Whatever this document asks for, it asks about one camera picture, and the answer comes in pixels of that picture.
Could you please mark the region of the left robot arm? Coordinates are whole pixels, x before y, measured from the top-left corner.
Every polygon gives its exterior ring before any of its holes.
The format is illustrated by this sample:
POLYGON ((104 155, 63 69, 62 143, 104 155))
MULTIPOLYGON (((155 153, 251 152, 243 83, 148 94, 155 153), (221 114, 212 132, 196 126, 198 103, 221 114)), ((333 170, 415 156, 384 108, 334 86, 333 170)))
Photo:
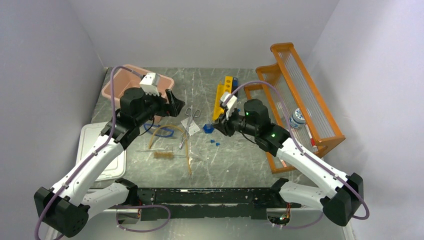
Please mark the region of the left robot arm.
POLYGON ((170 89, 161 95, 148 95, 142 88, 131 87, 120 98, 120 108, 100 132, 91 151, 50 188, 40 187, 34 194, 38 220, 34 230, 39 239, 41 223, 61 236, 74 237, 89 219, 106 209, 122 205, 141 207, 138 186, 119 178, 109 187, 88 194, 89 188, 104 169, 140 135, 141 126, 155 116, 177 117, 185 102, 170 89))

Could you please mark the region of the white blue small jar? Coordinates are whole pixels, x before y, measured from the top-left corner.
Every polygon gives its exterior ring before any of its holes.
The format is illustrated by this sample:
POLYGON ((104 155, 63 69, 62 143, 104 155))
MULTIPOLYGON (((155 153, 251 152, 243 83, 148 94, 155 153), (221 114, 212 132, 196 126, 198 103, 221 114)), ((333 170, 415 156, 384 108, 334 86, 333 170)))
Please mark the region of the white blue small jar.
POLYGON ((297 108, 289 119, 289 124, 292 128, 300 129, 306 125, 306 120, 300 108, 297 108))

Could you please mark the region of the yellow test tube rack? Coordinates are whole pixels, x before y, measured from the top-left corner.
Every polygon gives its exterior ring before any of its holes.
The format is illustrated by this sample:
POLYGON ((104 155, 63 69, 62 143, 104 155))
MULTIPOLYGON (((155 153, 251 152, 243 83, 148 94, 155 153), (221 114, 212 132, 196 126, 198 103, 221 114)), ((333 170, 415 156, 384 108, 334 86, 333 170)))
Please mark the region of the yellow test tube rack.
POLYGON ((216 88, 216 95, 214 101, 214 108, 212 114, 212 120, 216 121, 220 114, 224 113, 224 109, 221 107, 221 97, 225 92, 231 93, 233 88, 233 76, 225 76, 223 82, 219 82, 216 88))

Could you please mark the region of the orange wooden shelf rack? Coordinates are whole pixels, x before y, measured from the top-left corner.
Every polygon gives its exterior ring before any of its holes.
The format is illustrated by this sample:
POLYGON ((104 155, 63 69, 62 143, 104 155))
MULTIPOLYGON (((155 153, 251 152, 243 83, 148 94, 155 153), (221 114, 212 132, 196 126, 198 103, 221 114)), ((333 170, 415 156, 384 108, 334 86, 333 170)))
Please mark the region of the orange wooden shelf rack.
POLYGON ((276 63, 256 68, 262 84, 244 87, 248 99, 252 92, 264 94, 264 103, 269 106, 270 114, 278 125, 286 128, 284 109, 292 114, 297 108, 306 111, 308 125, 316 147, 311 146, 305 126, 294 129, 299 143, 318 157, 324 157, 345 140, 324 98, 311 78, 294 44, 275 43, 270 47, 276 63))

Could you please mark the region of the metal forceps scissors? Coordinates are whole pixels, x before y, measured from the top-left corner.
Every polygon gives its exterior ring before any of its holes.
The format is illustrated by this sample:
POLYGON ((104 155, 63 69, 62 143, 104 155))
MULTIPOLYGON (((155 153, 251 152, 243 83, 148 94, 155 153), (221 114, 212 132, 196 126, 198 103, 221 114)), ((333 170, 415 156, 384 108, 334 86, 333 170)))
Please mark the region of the metal forceps scissors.
POLYGON ((187 121, 186 121, 186 125, 184 127, 184 131, 180 135, 179 149, 181 149, 184 145, 184 142, 189 139, 189 137, 190 137, 190 133, 189 133, 190 126, 191 126, 194 118, 197 118, 201 115, 201 110, 200 109, 194 110, 193 105, 191 105, 190 107, 188 107, 185 110, 185 115, 188 116, 188 118, 187 118, 187 121))

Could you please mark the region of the tan rubber tubing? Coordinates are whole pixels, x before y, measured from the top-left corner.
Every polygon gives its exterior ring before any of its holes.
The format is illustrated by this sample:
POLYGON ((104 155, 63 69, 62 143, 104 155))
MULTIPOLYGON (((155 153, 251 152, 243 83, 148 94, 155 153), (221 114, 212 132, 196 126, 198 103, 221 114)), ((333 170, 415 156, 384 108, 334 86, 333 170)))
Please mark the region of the tan rubber tubing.
POLYGON ((174 130, 178 130, 182 133, 182 137, 183 137, 182 138, 182 144, 185 145, 185 157, 186 157, 186 161, 187 161, 188 174, 191 176, 192 170, 191 170, 191 166, 190 166, 189 143, 188 143, 189 134, 187 133, 187 131, 185 129, 182 129, 179 126, 172 125, 172 124, 164 124, 164 125, 159 126, 153 132, 152 136, 150 137, 150 140, 149 140, 149 143, 148 143, 148 149, 150 150, 152 148, 153 140, 154 140, 156 133, 163 128, 171 128, 171 129, 174 129, 174 130))

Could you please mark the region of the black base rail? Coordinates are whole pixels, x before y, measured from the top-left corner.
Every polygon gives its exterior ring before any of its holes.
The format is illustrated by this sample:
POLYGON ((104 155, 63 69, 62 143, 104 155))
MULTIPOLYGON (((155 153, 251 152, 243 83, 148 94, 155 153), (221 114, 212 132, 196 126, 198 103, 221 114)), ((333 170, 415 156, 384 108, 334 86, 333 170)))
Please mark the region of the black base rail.
POLYGON ((300 208, 299 203, 286 203, 270 187, 241 188, 139 188, 138 202, 143 206, 161 205, 141 210, 141 221, 159 219, 250 218, 267 220, 272 211, 286 207, 300 208))

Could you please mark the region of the blue safety glasses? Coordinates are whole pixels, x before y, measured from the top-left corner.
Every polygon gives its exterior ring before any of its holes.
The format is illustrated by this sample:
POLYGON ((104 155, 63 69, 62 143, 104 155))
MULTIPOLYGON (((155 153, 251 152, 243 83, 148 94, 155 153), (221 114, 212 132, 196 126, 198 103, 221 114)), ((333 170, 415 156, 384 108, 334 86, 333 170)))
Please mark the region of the blue safety glasses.
MULTIPOLYGON (((156 129, 158 129, 161 125, 160 124, 151 124, 151 123, 144 123, 143 124, 143 132, 147 131, 150 135, 153 135, 156 129)), ((159 129, 154 135, 159 138, 171 138, 174 136, 175 131, 169 127, 164 127, 159 129)))

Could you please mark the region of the white paper packet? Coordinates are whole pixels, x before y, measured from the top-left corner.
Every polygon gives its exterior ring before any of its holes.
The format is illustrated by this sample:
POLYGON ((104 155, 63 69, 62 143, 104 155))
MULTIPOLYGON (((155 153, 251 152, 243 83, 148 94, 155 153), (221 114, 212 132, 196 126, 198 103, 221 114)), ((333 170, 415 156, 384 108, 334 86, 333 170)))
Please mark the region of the white paper packet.
POLYGON ((195 123, 194 119, 191 117, 183 119, 181 121, 181 124, 183 125, 184 129, 187 130, 190 136, 196 134, 201 130, 199 126, 195 123))

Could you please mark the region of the brown test tube brush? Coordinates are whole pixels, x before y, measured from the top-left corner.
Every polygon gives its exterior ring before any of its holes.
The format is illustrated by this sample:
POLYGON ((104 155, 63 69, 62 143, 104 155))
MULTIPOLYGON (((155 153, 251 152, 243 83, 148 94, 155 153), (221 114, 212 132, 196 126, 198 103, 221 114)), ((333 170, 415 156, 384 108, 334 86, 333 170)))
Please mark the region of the brown test tube brush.
POLYGON ((192 160, 190 156, 175 154, 173 151, 165 151, 164 149, 143 149, 137 150, 137 153, 153 153, 153 157, 156 159, 174 159, 174 158, 185 158, 192 160))

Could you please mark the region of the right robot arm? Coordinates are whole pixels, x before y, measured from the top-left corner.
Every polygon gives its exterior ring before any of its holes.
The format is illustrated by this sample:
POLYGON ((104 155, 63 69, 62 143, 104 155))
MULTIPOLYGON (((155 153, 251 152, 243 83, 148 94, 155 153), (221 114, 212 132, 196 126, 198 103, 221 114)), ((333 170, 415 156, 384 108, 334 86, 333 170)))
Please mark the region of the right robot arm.
POLYGON ((306 147, 295 142, 288 130, 271 121, 268 108, 259 99, 244 103, 244 114, 237 109, 237 101, 220 100, 224 112, 213 126, 223 135, 235 132, 252 136, 254 144, 273 157, 288 162, 315 183, 315 187, 290 180, 270 193, 275 207, 296 203, 320 210, 334 224, 345 227, 354 218, 364 199, 364 180, 357 174, 347 174, 332 167, 306 147))

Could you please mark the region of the blue base graduated cylinder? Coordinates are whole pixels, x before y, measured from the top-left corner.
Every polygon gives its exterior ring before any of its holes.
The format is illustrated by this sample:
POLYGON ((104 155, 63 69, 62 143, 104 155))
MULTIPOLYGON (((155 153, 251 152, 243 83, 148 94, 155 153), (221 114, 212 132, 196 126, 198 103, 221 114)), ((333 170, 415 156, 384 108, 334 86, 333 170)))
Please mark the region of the blue base graduated cylinder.
POLYGON ((214 132, 214 121, 213 120, 207 120, 205 124, 202 127, 202 130, 205 134, 211 134, 214 132))

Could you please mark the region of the white plastic lid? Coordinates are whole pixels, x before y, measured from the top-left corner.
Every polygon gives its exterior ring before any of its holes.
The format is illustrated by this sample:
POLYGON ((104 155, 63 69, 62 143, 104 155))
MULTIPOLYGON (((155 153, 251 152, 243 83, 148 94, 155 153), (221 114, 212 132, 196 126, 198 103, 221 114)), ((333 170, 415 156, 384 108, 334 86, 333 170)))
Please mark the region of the white plastic lid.
MULTIPOLYGON (((78 143, 76 163, 85 159, 85 156, 93 148, 101 130, 107 122, 90 123, 82 127, 78 143)), ((127 151, 124 150, 117 156, 99 175, 95 183, 116 180, 126 173, 127 151)))

